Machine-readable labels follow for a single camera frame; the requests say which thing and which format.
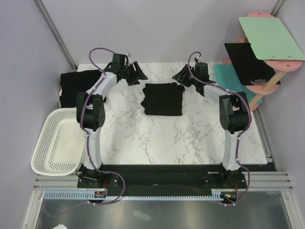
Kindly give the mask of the black t shirt stack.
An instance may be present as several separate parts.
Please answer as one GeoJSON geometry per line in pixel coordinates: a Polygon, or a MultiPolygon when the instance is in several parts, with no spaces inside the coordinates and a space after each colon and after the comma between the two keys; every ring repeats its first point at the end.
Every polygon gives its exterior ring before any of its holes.
{"type": "Polygon", "coordinates": [[[60,76],[60,107],[76,107],[77,94],[91,89],[101,74],[99,70],[62,73],[60,76]]]}

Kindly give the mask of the black printed t shirt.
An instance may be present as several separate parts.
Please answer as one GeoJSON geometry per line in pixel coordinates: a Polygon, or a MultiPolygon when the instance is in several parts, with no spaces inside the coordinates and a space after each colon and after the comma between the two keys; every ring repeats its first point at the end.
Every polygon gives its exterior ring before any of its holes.
{"type": "Polygon", "coordinates": [[[141,106],[146,115],[181,116],[185,88],[177,83],[146,83],[141,106]]]}

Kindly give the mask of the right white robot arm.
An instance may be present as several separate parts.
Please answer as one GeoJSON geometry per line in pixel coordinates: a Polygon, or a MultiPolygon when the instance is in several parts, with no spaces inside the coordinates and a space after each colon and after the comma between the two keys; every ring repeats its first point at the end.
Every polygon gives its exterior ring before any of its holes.
{"type": "Polygon", "coordinates": [[[172,78],[186,87],[194,85],[199,94],[219,104],[220,124],[225,131],[221,165],[226,171],[218,176],[218,182],[222,187],[230,187],[235,183],[232,172],[241,167],[238,159],[241,135],[250,127],[252,121],[246,93],[225,89],[209,80],[208,64],[205,62],[198,62],[194,67],[186,64],[172,78]]]}

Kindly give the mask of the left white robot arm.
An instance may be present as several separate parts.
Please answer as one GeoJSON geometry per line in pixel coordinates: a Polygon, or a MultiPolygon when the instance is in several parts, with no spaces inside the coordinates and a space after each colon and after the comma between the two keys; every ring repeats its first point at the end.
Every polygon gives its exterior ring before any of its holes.
{"type": "Polygon", "coordinates": [[[140,80],[147,80],[137,61],[127,65],[115,62],[109,63],[105,69],[96,70],[96,82],[85,92],[79,92],[76,97],[77,122],[85,137],[84,167],[89,170],[99,170],[102,166],[101,130],[106,114],[104,99],[108,92],[124,79],[129,86],[138,85],[140,80]]]}

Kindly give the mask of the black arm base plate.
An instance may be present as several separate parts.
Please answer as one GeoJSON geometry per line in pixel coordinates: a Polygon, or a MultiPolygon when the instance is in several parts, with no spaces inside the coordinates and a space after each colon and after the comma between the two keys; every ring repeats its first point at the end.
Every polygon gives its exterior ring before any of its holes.
{"type": "Polygon", "coordinates": [[[247,186],[242,168],[226,171],[222,165],[102,165],[100,170],[103,173],[81,164],[75,174],[80,184],[101,188],[117,187],[122,183],[114,172],[123,177],[126,187],[178,185],[239,189],[247,186]]]}

